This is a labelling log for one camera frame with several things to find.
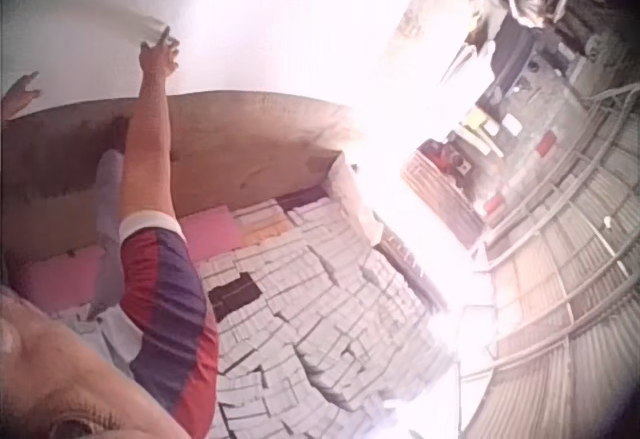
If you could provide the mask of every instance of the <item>gray pants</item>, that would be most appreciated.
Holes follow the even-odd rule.
[[[98,245],[104,251],[100,258],[96,293],[88,319],[115,306],[124,294],[124,273],[120,261],[119,201],[124,156],[109,149],[102,155],[96,172],[96,231]]]

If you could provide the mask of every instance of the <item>hand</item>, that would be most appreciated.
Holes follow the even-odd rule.
[[[37,75],[37,72],[25,74],[9,88],[5,96],[2,98],[3,121],[12,119],[18,112],[31,104],[31,101],[40,97],[42,91],[38,89],[27,91],[27,86],[36,78]]]
[[[155,46],[149,47],[146,42],[142,43],[139,59],[145,76],[166,79],[178,68],[175,59],[178,56],[177,47],[180,43],[175,39],[167,42],[168,37],[169,27],[162,32]]]

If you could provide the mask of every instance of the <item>white wall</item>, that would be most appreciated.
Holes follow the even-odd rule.
[[[173,94],[260,90],[352,104],[410,0],[2,0],[2,88],[41,71],[25,112],[137,94],[138,45],[181,41]]]

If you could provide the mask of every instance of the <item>red object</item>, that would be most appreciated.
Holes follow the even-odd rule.
[[[542,137],[542,140],[536,146],[536,152],[540,157],[546,156],[551,147],[556,143],[556,135],[553,131],[547,131],[547,133]]]
[[[495,196],[493,196],[491,199],[485,202],[484,211],[487,213],[487,215],[493,214],[503,204],[504,204],[504,196],[498,192]]]

